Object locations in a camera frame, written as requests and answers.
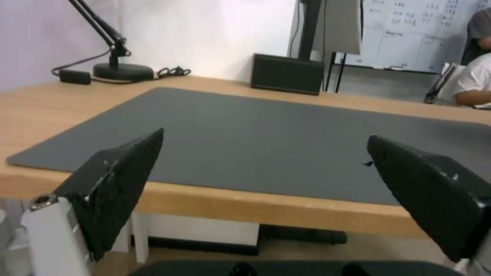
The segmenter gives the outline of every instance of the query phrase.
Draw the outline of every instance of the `desk lamp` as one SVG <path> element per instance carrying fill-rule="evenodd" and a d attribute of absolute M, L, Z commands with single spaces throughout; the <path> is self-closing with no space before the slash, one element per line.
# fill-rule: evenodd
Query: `desk lamp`
<path fill-rule="evenodd" d="M 83 0 L 69 1 L 110 48 L 109 63 L 94 65 L 94 76 L 107 80 L 130 82 L 146 81 L 154 78 L 154 72 L 148 66 L 119 64 L 118 58 L 120 56 L 131 55 L 131 52 L 124 46 L 126 38 L 96 15 Z"/>

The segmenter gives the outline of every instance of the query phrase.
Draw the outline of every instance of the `gray desk mat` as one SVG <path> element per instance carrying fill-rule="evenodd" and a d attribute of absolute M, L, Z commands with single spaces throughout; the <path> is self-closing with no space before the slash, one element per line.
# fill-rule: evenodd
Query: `gray desk mat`
<path fill-rule="evenodd" d="M 98 150 L 158 127 L 157 182 L 398 205 L 366 151 L 382 135 L 450 156 L 491 182 L 491 128 L 376 112 L 156 88 L 11 156 L 74 171 Z"/>

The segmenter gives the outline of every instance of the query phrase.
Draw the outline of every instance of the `lamp base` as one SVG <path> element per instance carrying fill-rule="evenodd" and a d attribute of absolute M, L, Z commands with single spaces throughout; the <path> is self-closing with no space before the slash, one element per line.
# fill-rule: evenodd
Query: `lamp base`
<path fill-rule="evenodd" d="M 94 76 L 116 81 L 149 81 L 153 80 L 154 72 L 148 66 L 135 64 L 119 64 L 118 69 L 113 69 L 109 63 L 99 63 L 94 65 Z"/>

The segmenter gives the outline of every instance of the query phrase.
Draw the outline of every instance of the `power cord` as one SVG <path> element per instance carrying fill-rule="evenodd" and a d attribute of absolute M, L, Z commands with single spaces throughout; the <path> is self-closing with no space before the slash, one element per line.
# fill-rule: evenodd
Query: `power cord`
<path fill-rule="evenodd" d="M 297 36 L 297 33 L 299 31 L 299 25 L 300 25 L 300 0 L 297 0 L 297 27 L 295 27 L 295 32 L 293 33 L 292 41 L 290 42 L 290 52 L 288 53 L 288 57 L 292 57 L 293 41 L 295 40 L 295 37 Z"/>
<path fill-rule="evenodd" d="M 85 58 L 85 59 L 82 59 L 82 60 L 79 60 L 79 61 L 75 61 L 75 62 L 72 62 L 72 63 L 69 63 L 69 64 L 65 64 L 65 65 L 62 65 L 62 66 L 55 67 L 55 68 L 51 69 L 51 73 L 53 75 L 59 77 L 59 75 L 60 75 L 59 74 L 59 71 L 62 70 L 62 69 L 66 69 L 66 68 L 69 68 L 69 67 L 72 67 L 72 66 L 75 66 L 75 65 L 79 65 L 79 64 L 84 63 L 84 62 L 87 62 L 87 61 L 91 61 L 91 60 L 96 59 L 96 58 L 103 57 L 103 56 L 109 54 L 110 52 L 111 52 L 111 49 L 109 49 L 109 50 L 107 50 L 104 53 L 99 54 L 99 55 L 95 55 L 95 56 L 88 57 L 88 58 Z M 172 69 L 169 69 L 168 67 L 164 67 L 164 68 L 160 69 L 157 72 L 157 77 L 154 78 L 154 79 L 152 79 L 151 81 L 157 81 L 157 80 L 165 79 L 167 77 L 187 76 L 190 73 L 191 73 L 191 69 L 183 69 L 180 66 L 177 66 L 177 67 L 172 68 Z M 108 80 L 103 80 L 103 79 L 98 79 L 98 78 L 93 78 L 93 77 L 91 77 L 90 79 L 93 82 L 110 83 L 110 84 L 132 84 L 132 83 L 140 83 L 140 82 L 147 81 L 147 80 L 141 80 L 141 81 L 108 81 Z"/>
<path fill-rule="evenodd" d="M 321 89 L 324 89 L 324 85 L 326 83 L 326 7 L 327 7 L 327 0 L 324 1 L 324 18 L 322 19 L 322 25 L 323 25 L 323 34 L 322 34 L 322 83 L 321 83 Z"/>

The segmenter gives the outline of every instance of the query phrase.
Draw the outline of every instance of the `gray floor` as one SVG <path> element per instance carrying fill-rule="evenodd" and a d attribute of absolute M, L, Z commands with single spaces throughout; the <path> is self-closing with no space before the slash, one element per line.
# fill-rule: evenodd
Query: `gray floor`
<path fill-rule="evenodd" d="M 163 260 L 419 260 L 451 266 L 440 249 L 427 239 L 350 234 L 345 245 L 271 240 L 259 256 L 150 248 L 147 263 Z M 124 275 L 138 265 L 135 252 L 108 252 L 96 267 L 96 276 Z"/>

